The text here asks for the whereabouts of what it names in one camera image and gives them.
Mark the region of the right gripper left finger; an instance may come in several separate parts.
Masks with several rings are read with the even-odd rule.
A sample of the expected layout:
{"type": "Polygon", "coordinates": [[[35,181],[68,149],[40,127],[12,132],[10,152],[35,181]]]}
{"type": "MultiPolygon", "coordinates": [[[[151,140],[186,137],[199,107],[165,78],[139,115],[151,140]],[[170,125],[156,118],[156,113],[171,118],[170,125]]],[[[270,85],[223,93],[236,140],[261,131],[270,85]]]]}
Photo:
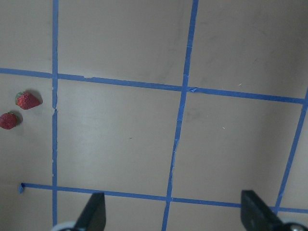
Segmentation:
{"type": "Polygon", "coordinates": [[[77,219],[75,231],[103,231],[106,226],[104,193],[93,193],[77,219]]]}

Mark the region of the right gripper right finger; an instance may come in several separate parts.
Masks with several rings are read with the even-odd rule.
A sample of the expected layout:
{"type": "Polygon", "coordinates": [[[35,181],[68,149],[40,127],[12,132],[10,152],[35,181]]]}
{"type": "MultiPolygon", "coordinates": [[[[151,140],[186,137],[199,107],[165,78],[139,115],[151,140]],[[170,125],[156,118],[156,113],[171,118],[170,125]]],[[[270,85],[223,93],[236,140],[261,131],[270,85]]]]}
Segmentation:
{"type": "Polygon", "coordinates": [[[241,192],[241,222],[246,231],[283,231],[284,223],[253,190],[241,192]]]}

